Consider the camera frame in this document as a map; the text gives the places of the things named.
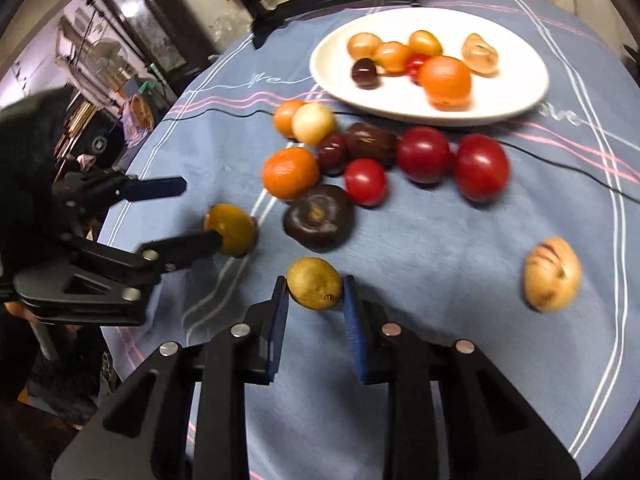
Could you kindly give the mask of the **dark red cherry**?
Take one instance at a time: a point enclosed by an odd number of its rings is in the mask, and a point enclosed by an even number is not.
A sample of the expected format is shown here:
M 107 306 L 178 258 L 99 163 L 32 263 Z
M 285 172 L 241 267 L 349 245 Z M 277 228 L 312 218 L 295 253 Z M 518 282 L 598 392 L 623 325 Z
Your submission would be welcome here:
M 317 146 L 317 160 L 322 174 L 339 176 L 348 162 L 348 148 L 345 137 L 339 133 L 326 136 Z

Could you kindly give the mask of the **orange fruit beside pale fruit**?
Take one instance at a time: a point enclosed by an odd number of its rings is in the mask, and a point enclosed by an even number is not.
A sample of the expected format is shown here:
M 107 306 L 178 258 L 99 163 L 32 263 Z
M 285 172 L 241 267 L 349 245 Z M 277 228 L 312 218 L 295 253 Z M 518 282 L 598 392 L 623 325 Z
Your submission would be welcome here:
M 306 104 L 302 100 L 288 100 L 283 102 L 273 113 L 272 123 L 273 127 L 282 136 L 288 139 L 294 138 L 293 133 L 293 118 L 297 111 Z

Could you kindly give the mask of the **small orange fruit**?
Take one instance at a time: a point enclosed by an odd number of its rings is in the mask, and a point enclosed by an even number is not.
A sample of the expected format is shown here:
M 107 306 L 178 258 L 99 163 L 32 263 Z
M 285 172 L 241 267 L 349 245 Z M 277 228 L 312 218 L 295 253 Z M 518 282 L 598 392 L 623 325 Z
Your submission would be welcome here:
M 406 71 L 411 49 L 398 41 L 383 42 L 373 55 L 373 61 L 385 75 L 401 75 Z

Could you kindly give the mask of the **white round plate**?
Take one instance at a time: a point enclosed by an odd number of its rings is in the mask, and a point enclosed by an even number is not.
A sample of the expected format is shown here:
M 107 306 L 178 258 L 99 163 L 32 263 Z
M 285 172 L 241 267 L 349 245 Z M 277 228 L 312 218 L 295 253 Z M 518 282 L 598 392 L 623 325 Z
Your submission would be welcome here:
M 534 108 L 550 87 L 546 64 L 518 34 L 434 8 L 357 18 L 318 43 L 309 69 L 341 102 L 430 126 L 502 122 Z

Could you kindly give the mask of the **orange tangerine on cloth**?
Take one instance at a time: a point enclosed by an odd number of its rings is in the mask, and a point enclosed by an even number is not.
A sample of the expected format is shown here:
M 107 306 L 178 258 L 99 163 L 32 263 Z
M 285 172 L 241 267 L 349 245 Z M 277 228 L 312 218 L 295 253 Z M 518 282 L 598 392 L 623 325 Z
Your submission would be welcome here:
M 262 166 L 262 185 L 279 200 L 294 200 L 320 177 L 318 162 L 306 148 L 284 148 Z

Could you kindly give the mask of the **yellow-orange fruit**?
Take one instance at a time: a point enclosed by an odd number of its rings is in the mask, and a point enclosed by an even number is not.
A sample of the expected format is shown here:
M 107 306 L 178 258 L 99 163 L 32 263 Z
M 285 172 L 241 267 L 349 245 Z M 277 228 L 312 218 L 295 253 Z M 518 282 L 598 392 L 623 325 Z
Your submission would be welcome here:
M 257 224 L 237 206 L 217 204 L 205 216 L 204 228 L 216 231 L 222 242 L 219 251 L 229 257 L 242 258 L 254 248 L 257 240 Z

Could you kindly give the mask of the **dark purple mangosteen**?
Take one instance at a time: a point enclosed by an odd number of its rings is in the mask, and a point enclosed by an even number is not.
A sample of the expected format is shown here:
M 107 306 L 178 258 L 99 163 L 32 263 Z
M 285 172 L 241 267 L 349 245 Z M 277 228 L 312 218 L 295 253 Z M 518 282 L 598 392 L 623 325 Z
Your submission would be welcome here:
M 355 205 L 345 190 L 333 184 L 310 188 L 293 200 L 283 216 L 287 236 L 312 252 L 329 252 L 352 235 Z

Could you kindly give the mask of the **small olive kiwi fruit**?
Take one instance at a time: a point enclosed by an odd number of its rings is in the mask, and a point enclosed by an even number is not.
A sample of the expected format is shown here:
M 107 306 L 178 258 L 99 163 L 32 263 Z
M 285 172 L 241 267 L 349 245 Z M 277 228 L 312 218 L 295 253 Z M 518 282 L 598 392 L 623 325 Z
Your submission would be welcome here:
M 341 275 L 320 258 L 305 257 L 294 261 L 288 268 L 286 281 L 291 297 L 309 310 L 329 310 L 342 299 Z

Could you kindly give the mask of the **large red tomato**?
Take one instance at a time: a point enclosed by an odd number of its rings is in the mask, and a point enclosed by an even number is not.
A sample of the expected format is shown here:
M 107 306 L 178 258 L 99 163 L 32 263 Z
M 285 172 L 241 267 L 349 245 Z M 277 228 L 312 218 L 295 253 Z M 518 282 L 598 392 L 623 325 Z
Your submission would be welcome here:
M 474 203 L 490 203 L 506 189 L 511 174 L 506 152 L 494 138 L 468 134 L 458 144 L 454 180 L 460 194 Z

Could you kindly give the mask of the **small green-yellow fruit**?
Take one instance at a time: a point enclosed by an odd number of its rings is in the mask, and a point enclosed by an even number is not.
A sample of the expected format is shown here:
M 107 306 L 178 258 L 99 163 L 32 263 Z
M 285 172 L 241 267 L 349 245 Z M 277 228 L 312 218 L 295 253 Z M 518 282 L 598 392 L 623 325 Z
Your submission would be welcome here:
M 420 29 L 413 32 L 408 39 L 408 47 L 415 54 L 423 54 L 428 58 L 442 55 L 444 49 L 439 40 L 427 30 Z

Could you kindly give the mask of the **blue striped tablecloth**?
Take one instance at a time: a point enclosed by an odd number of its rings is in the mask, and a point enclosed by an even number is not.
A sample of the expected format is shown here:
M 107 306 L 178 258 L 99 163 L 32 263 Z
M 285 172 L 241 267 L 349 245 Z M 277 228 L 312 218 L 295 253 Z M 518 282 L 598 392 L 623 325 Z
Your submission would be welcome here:
M 612 448 L 639 400 L 639 88 L 618 57 L 574 15 L 542 0 L 421 0 L 462 9 L 524 38 L 544 59 L 547 99 L 494 128 L 508 144 L 511 179 L 498 203 L 476 208 L 445 182 L 424 190 L 399 172 L 378 209 L 357 214 L 354 235 L 326 258 L 360 294 L 393 309 L 425 338 L 476 342 L 536 408 L 582 472 Z M 165 276 L 144 325 L 104 336 L 120 376 L 160 344 L 199 344 L 271 294 L 305 255 L 282 229 L 284 205 L 262 187 L 264 161 L 285 146 L 272 111 L 322 98 L 309 57 L 359 9 L 307 16 L 256 50 L 234 44 L 178 99 L 131 164 L 142 178 L 180 176 L 173 200 L 120 205 L 100 239 L 122 249 L 198 229 L 210 206 L 230 203 L 258 222 L 247 258 L 217 256 Z M 564 310 L 525 300 L 523 266 L 549 237 L 582 264 Z

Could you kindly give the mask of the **tan striped fruit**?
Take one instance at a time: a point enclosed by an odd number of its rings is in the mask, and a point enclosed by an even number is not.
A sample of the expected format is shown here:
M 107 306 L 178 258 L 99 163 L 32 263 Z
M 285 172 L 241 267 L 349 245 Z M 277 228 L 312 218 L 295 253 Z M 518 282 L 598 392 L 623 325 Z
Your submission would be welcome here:
M 549 237 L 526 256 L 522 283 L 524 298 L 533 309 L 558 312 L 576 299 L 582 284 L 582 264 L 566 240 Z

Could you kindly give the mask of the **tan round fruit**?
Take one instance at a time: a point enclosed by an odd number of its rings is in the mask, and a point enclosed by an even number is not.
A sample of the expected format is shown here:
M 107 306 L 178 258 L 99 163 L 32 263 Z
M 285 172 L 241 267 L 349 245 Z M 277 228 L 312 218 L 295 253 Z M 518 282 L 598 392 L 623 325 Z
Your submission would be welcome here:
M 358 32 L 358 34 L 349 38 L 347 51 L 354 61 L 359 61 L 362 58 L 370 58 L 370 60 L 373 60 L 376 51 L 381 47 L 382 43 L 382 39 L 375 34 Z

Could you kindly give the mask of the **dark brown oblong fruit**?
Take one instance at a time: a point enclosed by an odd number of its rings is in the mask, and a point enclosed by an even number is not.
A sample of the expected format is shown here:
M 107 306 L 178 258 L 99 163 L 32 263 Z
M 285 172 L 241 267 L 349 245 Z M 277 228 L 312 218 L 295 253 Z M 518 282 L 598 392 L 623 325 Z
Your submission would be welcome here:
M 355 122 L 345 133 L 346 146 L 352 159 L 372 159 L 390 169 L 396 164 L 397 136 L 386 129 Z

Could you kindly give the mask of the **large orange mandarin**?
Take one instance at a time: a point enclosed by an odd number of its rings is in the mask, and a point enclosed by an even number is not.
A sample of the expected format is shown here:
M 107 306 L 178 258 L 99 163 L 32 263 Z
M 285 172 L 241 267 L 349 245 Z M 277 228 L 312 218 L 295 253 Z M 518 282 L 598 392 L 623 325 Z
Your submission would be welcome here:
M 420 83 L 427 99 L 437 108 L 458 108 L 471 101 L 471 71 L 451 56 L 433 56 L 420 70 Z

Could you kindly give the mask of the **pale peach fruit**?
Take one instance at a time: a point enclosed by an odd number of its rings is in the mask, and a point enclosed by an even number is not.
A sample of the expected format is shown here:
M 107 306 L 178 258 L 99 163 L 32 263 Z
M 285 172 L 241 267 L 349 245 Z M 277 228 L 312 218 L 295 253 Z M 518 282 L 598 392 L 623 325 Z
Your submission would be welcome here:
M 480 35 L 471 34 L 464 40 L 462 58 L 472 72 L 492 76 L 497 73 L 499 55 Z

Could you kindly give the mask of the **small red tomato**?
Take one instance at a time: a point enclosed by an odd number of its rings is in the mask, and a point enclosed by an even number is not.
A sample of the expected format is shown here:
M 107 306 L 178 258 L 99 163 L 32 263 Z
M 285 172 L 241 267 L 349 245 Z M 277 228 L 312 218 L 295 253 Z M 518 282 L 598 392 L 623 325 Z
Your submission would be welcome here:
M 360 158 L 345 168 L 346 192 L 357 205 L 376 207 L 386 199 L 388 182 L 383 166 L 373 159 Z

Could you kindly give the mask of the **dark cherry on plate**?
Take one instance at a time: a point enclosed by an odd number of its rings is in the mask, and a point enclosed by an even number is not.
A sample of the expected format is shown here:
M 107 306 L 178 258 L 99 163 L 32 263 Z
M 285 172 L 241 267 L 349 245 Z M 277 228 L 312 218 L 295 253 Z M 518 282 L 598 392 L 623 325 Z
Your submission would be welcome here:
M 378 68 L 370 58 L 360 58 L 356 61 L 350 76 L 358 88 L 373 89 L 380 84 Z

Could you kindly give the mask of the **small red fruit on plate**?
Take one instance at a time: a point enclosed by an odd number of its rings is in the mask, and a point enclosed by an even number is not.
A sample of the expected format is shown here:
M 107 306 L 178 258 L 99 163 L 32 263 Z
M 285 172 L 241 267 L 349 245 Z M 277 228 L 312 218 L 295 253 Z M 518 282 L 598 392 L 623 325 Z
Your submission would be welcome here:
M 413 84 L 420 86 L 420 70 L 429 59 L 430 57 L 423 53 L 415 53 L 408 58 L 405 65 L 405 74 Z

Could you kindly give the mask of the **pale yellow round fruit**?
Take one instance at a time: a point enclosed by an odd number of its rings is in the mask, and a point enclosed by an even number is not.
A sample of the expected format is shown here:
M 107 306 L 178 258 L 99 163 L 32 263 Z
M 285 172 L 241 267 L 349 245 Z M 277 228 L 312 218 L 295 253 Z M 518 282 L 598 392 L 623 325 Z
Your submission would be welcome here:
M 292 133 L 298 143 L 317 146 L 334 133 L 337 122 L 332 110 L 322 103 L 303 105 L 292 119 Z

